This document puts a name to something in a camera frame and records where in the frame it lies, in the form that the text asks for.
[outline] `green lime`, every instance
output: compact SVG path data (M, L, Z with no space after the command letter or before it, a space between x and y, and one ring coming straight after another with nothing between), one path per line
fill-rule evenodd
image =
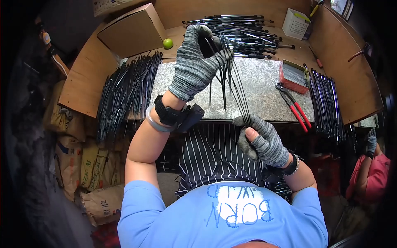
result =
M173 41L171 39L165 39L163 41L163 46L165 49L170 49L171 47L173 47Z

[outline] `silver bracelet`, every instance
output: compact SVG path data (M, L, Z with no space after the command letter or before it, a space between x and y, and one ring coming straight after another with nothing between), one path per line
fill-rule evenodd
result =
M296 155L296 154L294 154L294 156L297 158L297 167L296 167L295 171L291 175L293 175L299 168L299 156Z
M162 126L160 124L158 124L157 122L155 122L152 117L150 116L150 111L152 111L152 109L154 108L154 105L150 105L147 109L146 109L146 119L147 121L150 123L150 125L156 129L159 132L164 132L164 133L170 133L172 131L175 130L175 126L172 127L165 127Z

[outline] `work glove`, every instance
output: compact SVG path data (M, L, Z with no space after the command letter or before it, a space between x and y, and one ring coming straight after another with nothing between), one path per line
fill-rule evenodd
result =
M186 29L185 41L176 53L175 75L168 89L179 99L189 102L212 81L217 70L233 54L220 51L205 59L199 46L199 36L216 42L219 39L204 25L190 25Z
M273 167L282 167L288 162L288 150L283 146L274 126L257 115L251 115L252 128L244 127L239 136L240 149L253 161ZM235 118L236 126L247 126L242 116Z
M376 131L374 128L368 133L367 136L367 153L374 157L374 153L376 150Z

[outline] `window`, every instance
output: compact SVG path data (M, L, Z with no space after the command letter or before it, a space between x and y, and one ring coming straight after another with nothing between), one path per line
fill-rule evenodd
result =
M350 0L331 0L331 8L343 16L345 20L348 20L353 9L353 3Z

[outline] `gray glove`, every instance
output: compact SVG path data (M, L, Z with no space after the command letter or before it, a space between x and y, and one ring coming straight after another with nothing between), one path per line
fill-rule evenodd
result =
M190 25L186 29L185 41L176 53L175 75L168 89L179 99L189 102L212 81L216 71L233 54L221 51L204 59L198 43L199 36L213 37L211 30L204 25Z
M239 146L241 150L252 160L258 158L264 163L273 167L282 167L288 161L288 150L283 146L280 136L278 136L274 126L257 115L251 115L252 128L259 133L246 133L247 127L241 130L239 137ZM246 126L241 116L235 118L232 122L236 126Z
M373 156L376 150L376 131L374 128L372 128L368 134L367 141L367 152L371 153Z

